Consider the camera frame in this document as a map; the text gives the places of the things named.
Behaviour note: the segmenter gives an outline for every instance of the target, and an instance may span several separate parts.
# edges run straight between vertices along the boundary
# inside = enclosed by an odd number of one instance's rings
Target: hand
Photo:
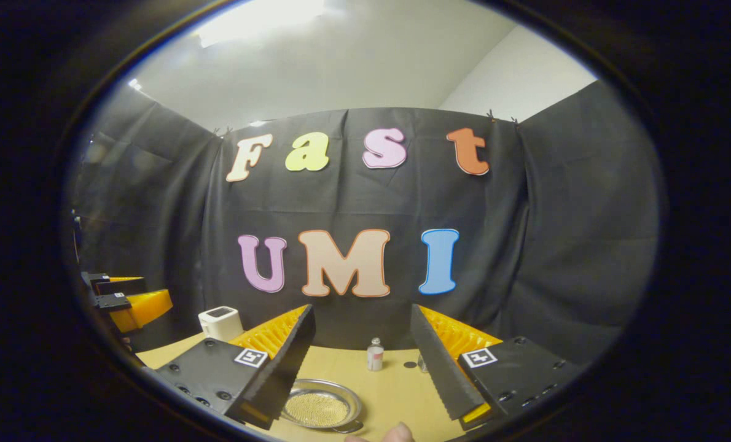
[[[343,442],[368,442],[368,440],[357,436],[347,436]],[[412,438],[410,427],[406,426],[403,422],[399,422],[399,425],[394,426],[385,434],[382,442],[414,442],[414,439]]]

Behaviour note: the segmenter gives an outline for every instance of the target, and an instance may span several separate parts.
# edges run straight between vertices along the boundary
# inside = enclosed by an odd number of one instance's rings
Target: white container
[[[385,348],[380,344],[379,338],[371,339],[368,346],[368,369],[371,371],[382,370],[382,357],[385,355]]]
[[[243,334],[240,313],[231,307],[216,307],[199,313],[199,324],[208,338],[231,341]]]

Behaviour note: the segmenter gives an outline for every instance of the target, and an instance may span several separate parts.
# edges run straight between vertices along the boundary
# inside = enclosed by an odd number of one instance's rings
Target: foam letter
[[[455,143],[456,162],[468,174],[486,174],[488,163],[477,159],[477,148],[486,147],[483,138],[475,137],[472,129],[463,128],[447,134],[447,139]]]
[[[250,172],[245,170],[245,164],[248,163],[251,167],[254,167],[259,162],[262,148],[267,148],[272,143],[272,134],[245,138],[245,140],[237,142],[237,155],[234,157],[232,171],[226,176],[226,181],[243,181],[248,178]]]
[[[329,138],[321,132],[300,135],[292,143],[294,149],[286,157],[286,168],[290,171],[320,171],[327,165],[327,143]]]
[[[339,295],[346,293],[354,274],[358,283],[352,287],[357,297],[384,297],[390,293],[385,285],[385,244],[390,241],[387,230],[368,229],[357,235],[346,258],[341,255],[330,234],[325,230],[301,232],[299,241],[308,255],[308,284],[303,293],[309,297],[326,297],[330,288],[324,285],[323,272]]]
[[[450,268],[453,266],[453,244],[458,241],[458,230],[426,230],[420,238],[428,246],[428,268],[420,293],[438,295],[455,289],[456,283],[450,279]]]
[[[273,276],[270,279],[262,277],[256,268],[256,247],[259,239],[251,235],[242,235],[237,238],[240,243],[240,252],[243,255],[243,271],[245,278],[255,288],[275,293],[284,288],[284,249],[286,240],[284,238],[267,238],[265,246],[270,250],[270,266],[273,268]]]
[[[396,168],[407,159],[407,149],[397,142],[404,141],[404,134],[397,128],[374,129],[363,140],[368,152],[363,153],[363,163],[372,169]]]

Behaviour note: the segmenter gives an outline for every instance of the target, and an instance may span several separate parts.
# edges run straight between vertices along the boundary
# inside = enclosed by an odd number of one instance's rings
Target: black curtain
[[[200,331],[197,314],[219,305],[245,328],[312,303],[315,344],[363,349],[413,346],[410,305],[422,304],[500,338],[523,335],[573,361],[598,355],[630,318],[652,268],[658,182],[649,137],[596,82],[518,128],[487,117],[430,109],[349,109],[275,120],[220,138],[140,93],[122,93],[98,118],[85,149],[76,210],[82,269],[138,274],[169,288],[174,309],[135,333],[140,349]],[[399,128],[407,160],[363,164],[372,129]],[[447,133],[472,128],[491,170],[458,167]],[[329,164],[288,171],[292,142],[329,136]],[[244,138],[273,143],[244,181],[226,182]],[[460,233],[450,293],[426,296],[421,234]],[[387,297],[307,297],[298,234],[327,230],[346,254],[358,232],[384,229]],[[270,276],[264,240],[280,237],[284,288],[245,279],[239,235],[259,238],[259,271]]]

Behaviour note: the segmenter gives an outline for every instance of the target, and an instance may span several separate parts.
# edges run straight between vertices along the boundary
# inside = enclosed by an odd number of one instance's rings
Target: round metal tray
[[[355,417],[360,414],[362,409],[362,403],[358,395],[354,394],[350,389],[336,384],[330,381],[323,381],[321,379],[298,379],[292,386],[292,390],[289,392],[289,399],[292,397],[298,397],[298,395],[325,395],[326,397],[332,397],[346,405],[346,417],[335,425],[309,425],[304,422],[299,422],[291,414],[287,413],[286,408],[281,411],[281,418],[292,422],[295,425],[300,425],[306,428],[315,428],[315,430],[334,430],[338,433],[352,433],[360,430],[363,424],[360,421],[355,420]]]

